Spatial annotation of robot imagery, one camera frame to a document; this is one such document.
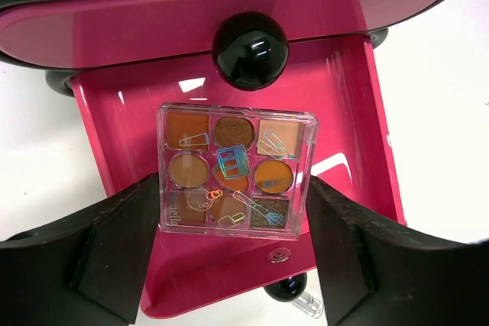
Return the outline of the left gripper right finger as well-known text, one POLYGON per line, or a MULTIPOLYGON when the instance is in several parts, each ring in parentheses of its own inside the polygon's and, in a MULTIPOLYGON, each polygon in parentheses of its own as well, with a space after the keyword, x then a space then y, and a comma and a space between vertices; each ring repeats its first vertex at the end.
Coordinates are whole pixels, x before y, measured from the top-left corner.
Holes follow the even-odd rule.
POLYGON ((488 243, 434 237, 311 178, 306 216, 330 325, 486 325, 488 243))

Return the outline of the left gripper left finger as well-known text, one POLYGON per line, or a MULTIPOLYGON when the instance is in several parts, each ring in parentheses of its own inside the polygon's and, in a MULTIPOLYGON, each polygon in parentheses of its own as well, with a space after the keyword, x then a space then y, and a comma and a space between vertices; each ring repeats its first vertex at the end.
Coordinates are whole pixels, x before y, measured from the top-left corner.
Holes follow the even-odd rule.
POLYGON ((156 173, 1 242, 3 325, 130 325, 159 220, 156 173))

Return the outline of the pink drawer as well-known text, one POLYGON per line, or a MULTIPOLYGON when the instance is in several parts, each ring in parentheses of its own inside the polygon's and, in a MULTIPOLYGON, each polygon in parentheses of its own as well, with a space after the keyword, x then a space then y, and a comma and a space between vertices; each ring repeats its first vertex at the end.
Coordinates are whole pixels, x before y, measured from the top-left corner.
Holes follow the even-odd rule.
MULTIPOLYGON (((373 49, 363 37, 291 44, 282 76, 255 92, 222 81, 208 54, 83 72, 73 91, 108 195, 156 171, 156 111, 164 102, 272 108, 318 118, 315 176, 404 220, 373 49)), ((314 265, 308 228, 296 241, 158 232, 141 310, 176 317, 314 265)))
POLYGON ((288 40, 370 31, 437 0, 57 0, 1 15, 1 50, 48 69, 86 69, 209 51, 228 18, 258 12, 288 40))

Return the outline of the nine-pan warm eyeshadow palette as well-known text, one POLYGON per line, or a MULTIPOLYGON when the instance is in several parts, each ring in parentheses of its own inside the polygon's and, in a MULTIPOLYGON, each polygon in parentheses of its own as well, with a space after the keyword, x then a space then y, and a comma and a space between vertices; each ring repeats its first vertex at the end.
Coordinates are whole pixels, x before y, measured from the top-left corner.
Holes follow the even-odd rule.
POLYGON ((317 130, 306 112, 162 105, 161 230, 296 240, 317 130))

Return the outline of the clear black-cap lip gloss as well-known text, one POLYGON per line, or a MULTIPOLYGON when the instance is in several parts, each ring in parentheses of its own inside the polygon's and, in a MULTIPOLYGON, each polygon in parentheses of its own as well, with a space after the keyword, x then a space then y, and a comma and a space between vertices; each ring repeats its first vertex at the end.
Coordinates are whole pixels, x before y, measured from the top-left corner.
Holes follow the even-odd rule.
POLYGON ((303 292, 292 301, 292 304, 311 318, 320 318, 324 313, 322 301, 310 295, 308 292, 303 292))

